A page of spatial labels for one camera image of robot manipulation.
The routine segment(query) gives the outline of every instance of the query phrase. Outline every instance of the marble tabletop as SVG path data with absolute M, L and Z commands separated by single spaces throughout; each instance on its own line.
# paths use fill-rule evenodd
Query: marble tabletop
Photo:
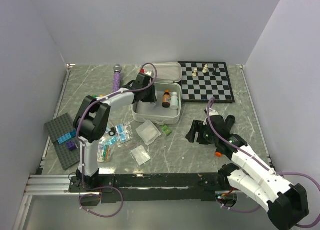
M 122 65 L 122 84 L 136 79 L 139 66 Z M 241 135 L 249 142 L 255 152 L 267 161 L 267 152 L 262 135 L 250 101 L 242 70 L 238 66 L 228 66 L 235 103 L 217 103 L 213 108 L 220 115 L 235 116 L 233 133 Z M 69 113 L 74 119 L 79 107 L 87 95 L 106 95 L 111 93 L 113 86 L 113 65 L 76 65 L 72 68 L 66 84 L 65 93 L 58 116 Z M 109 119 L 115 123 L 130 122 L 137 145 L 148 149 L 151 159 L 138 166 L 132 158 L 130 150 L 136 146 L 118 147 L 114 145 L 114 153 L 108 162 L 99 163 L 100 173 L 186 173 L 186 172 L 217 172 L 223 164 L 230 160 L 226 156 L 216 157 L 214 145 L 189 143 L 185 138 L 190 130 L 193 119 L 203 120 L 206 103 L 183 103 L 180 120 L 170 125 L 172 133 L 162 134 L 152 144 L 146 146 L 135 129 L 142 123 L 133 119 L 130 106 L 117 112 L 111 112 Z M 69 174 L 78 167 L 75 164 L 63 170 L 52 143 L 49 144 L 42 174 Z

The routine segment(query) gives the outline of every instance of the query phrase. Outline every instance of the brown bottle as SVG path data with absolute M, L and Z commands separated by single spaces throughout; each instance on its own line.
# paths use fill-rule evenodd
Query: brown bottle
M 162 100 L 162 107 L 169 108 L 170 107 L 170 91 L 168 89 L 165 90 Z

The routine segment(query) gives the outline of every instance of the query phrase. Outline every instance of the orange cap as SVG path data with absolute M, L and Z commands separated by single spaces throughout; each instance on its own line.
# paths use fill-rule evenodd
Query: orange cap
M 216 155 L 217 157 L 222 157 L 222 153 L 220 153 L 220 152 L 216 152 L 215 155 Z

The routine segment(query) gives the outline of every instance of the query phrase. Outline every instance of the purple microphone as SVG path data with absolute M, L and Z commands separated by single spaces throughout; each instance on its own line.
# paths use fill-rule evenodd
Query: purple microphone
M 113 67 L 113 70 L 114 70 L 114 76 L 113 76 L 112 92 L 116 92 L 120 89 L 122 67 L 121 65 L 116 64 Z

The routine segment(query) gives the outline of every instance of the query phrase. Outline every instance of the open white box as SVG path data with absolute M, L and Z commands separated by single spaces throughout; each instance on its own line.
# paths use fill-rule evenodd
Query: open white box
M 156 103 L 137 102 L 132 107 L 133 119 L 138 122 L 151 120 L 157 124 L 175 124 L 179 121 L 182 103 L 182 89 L 178 82 L 182 79 L 182 68 L 179 63 L 158 63 L 154 64 L 158 71 L 158 77 L 154 83 L 156 93 Z M 154 71 L 153 67 L 148 65 L 144 70 Z M 179 108 L 170 109 L 162 107 L 162 99 L 165 90 L 168 89 L 170 94 L 178 93 Z

